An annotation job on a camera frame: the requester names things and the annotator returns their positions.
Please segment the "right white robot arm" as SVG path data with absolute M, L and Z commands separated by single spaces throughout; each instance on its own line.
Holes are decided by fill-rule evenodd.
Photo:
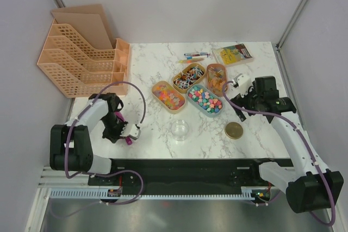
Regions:
M 293 164 L 293 170 L 273 160 L 260 163 L 249 171 L 250 181 L 265 181 L 282 191 L 295 213 L 334 209 L 344 179 L 339 171 L 331 171 L 322 161 L 305 132 L 289 97 L 281 97 L 273 76 L 257 77 L 240 74 L 230 82 L 238 94 L 229 100 L 237 116 L 245 121 L 245 113 L 259 114 L 281 138 Z

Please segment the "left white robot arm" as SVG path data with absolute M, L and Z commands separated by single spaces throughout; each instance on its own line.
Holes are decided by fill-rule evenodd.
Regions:
M 122 108 L 123 102 L 116 94 L 94 94 L 75 119 L 54 125 L 50 134 L 51 169 L 100 174 L 106 184 L 117 183 L 119 171 L 111 166 L 110 158 L 93 153 L 90 133 L 101 121 L 104 124 L 104 139 L 112 143 L 128 139 L 130 125 L 117 116 Z

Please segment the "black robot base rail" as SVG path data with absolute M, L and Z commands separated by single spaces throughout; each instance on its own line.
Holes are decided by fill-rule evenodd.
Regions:
M 111 178 L 89 178 L 90 186 L 117 186 L 135 193 L 146 192 L 234 192 L 236 187 L 268 186 L 260 178 L 262 159 L 113 159 L 111 171 L 136 171 Z

